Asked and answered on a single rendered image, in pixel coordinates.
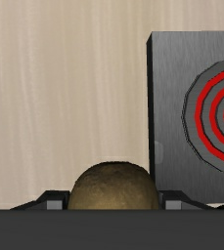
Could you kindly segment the brown kiwi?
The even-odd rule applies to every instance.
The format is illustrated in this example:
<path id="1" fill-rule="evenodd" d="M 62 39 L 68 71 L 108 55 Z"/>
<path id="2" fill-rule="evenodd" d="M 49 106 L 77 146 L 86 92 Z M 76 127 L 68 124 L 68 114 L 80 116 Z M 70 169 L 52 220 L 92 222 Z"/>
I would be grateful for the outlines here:
<path id="1" fill-rule="evenodd" d="M 76 180 L 68 210 L 157 210 L 158 194 L 150 174 L 130 162 L 96 164 Z"/>

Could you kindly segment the stove plate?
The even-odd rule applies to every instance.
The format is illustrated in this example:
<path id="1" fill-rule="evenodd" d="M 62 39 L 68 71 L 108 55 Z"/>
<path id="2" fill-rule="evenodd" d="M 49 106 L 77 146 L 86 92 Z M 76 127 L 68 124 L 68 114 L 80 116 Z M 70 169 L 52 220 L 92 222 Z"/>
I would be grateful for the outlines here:
<path id="1" fill-rule="evenodd" d="M 224 203 L 224 31 L 152 32 L 147 75 L 157 189 Z"/>

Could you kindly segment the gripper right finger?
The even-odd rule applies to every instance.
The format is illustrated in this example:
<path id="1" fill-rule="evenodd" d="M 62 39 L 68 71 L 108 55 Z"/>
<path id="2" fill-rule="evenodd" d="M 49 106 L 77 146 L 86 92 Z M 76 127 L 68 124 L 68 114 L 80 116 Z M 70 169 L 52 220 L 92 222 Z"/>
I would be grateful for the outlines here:
<path id="1" fill-rule="evenodd" d="M 212 210 L 212 207 L 190 199 L 181 190 L 160 190 L 158 200 L 163 210 Z"/>

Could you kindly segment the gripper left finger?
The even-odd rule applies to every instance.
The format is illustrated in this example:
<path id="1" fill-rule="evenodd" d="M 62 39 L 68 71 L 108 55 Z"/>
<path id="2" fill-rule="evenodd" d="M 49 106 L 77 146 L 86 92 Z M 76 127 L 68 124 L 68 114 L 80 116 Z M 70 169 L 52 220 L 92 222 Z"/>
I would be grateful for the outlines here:
<path id="1" fill-rule="evenodd" d="M 14 207 L 14 210 L 66 210 L 69 190 L 45 190 L 36 200 Z"/>

